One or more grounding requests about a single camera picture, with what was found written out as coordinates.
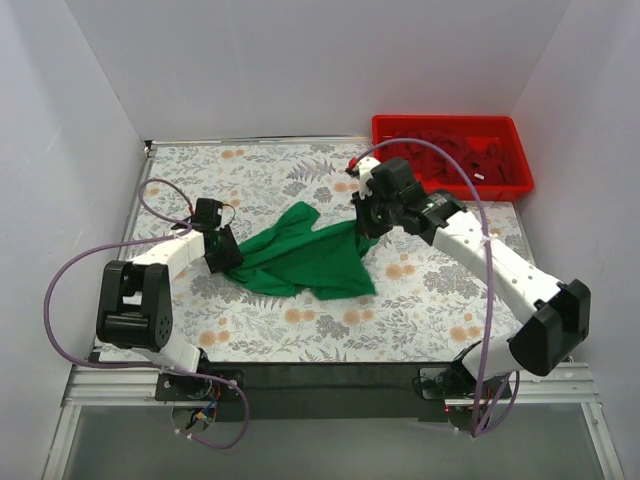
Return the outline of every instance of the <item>table surface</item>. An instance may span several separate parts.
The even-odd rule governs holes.
[[[353,143],[252,143],[159,147],[150,177],[175,182],[194,200],[233,205],[238,242],[272,226],[298,201],[314,206],[321,228],[355,218],[349,203],[357,183],[344,173],[367,145]],[[146,200],[175,218],[188,215],[184,200],[161,184]],[[475,205],[469,204],[475,212]],[[485,203],[491,232],[531,260],[514,207]],[[231,210],[225,208],[224,220]],[[166,232],[168,225],[140,209],[133,238]],[[129,256],[150,247],[131,249]],[[400,229],[384,236],[364,258],[375,296],[319,301],[252,293],[211,275],[203,259],[172,283],[174,328],[206,350],[213,361],[450,361],[483,332],[486,288],[461,265]],[[492,336],[516,328],[498,301]],[[138,358],[109,345],[102,361]]]

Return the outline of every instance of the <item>green fabric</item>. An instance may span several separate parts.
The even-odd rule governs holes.
[[[355,221],[311,231],[320,217],[299,202],[271,228],[240,245],[244,263],[225,275],[257,293],[293,296],[310,288],[320,300],[375,294],[361,258],[377,240],[357,235]]]

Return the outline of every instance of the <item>white wall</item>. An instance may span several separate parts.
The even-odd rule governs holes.
[[[144,139],[509,114],[568,0],[67,0]]]
[[[40,478],[70,366],[42,299],[74,252],[121,237],[142,147],[63,0],[0,0],[0,477]],[[55,295],[55,329],[91,345],[102,265]]]
[[[589,361],[627,478],[640,478],[640,4],[573,0],[515,108],[537,186],[536,260],[593,293]]]

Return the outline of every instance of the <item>red box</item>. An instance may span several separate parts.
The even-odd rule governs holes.
[[[486,116],[436,116],[436,115],[376,115],[372,119],[374,145],[393,138],[396,132],[421,132],[439,130],[443,133],[464,135],[476,150],[490,143],[497,143],[511,164],[511,185],[476,185],[483,200],[513,202],[533,190],[533,178],[529,164],[520,144],[513,120],[509,117]],[[384,149],[376,150],[381,162],[389,159]],[[473,200],[466,185],[446,185],[436,179],[424,179],[420,173],[416,178],[427,191],[444,188],[461,200]]]

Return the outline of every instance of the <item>dark red fabric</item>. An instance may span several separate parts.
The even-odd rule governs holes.
[[[508,158],[500,146],[491,143],[483,152],[474,150],[463,135],[437,130],[424,132],[396,132],[394,138],[419,138],[437,145],[456,160],[474,185],[508,185],[513,182]],[[406,159],[414,172],[423,180],[436,179],[440,183],[459,185],[464,183],[458,171],[441,155],[412,143],[390,145],[384,149],[387,158]]]

